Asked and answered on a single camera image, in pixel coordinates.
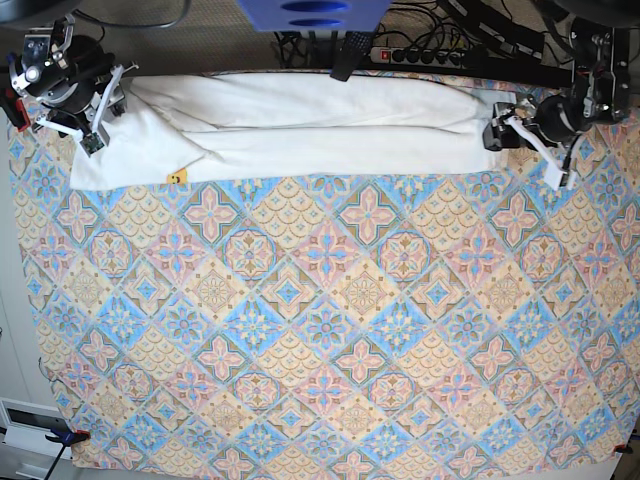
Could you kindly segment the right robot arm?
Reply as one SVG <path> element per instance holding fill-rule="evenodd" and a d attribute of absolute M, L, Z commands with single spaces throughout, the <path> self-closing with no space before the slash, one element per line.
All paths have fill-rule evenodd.
<path fill-rule="evenodd" d="M 8 57 L 1 107 L 20 132 L 49 128 L 91 155 L 109 144 L 103 121 L 125 112 L 121 80 L 138 65 L 117 64 L 99 40 L 76 35 L 74 27 L 67 14 L 25 34 L 22 54 Z"/>

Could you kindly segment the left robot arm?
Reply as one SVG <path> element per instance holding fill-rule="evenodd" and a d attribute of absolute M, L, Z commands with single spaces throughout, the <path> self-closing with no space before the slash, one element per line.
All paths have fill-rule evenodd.
<path fill-rule="evenodd" d="M 573 158 L 581 137 L 595 125 L 626 119 L 630 106 L 629 30 L 575 18 L 569 46 L 569 91 L 541 102 L 526 96 L 515 103 L 496 103 L 483 132 L 489 151 L 537 151 L 547 162 L 544 181 L 555 190 L 574 186 Z"/>

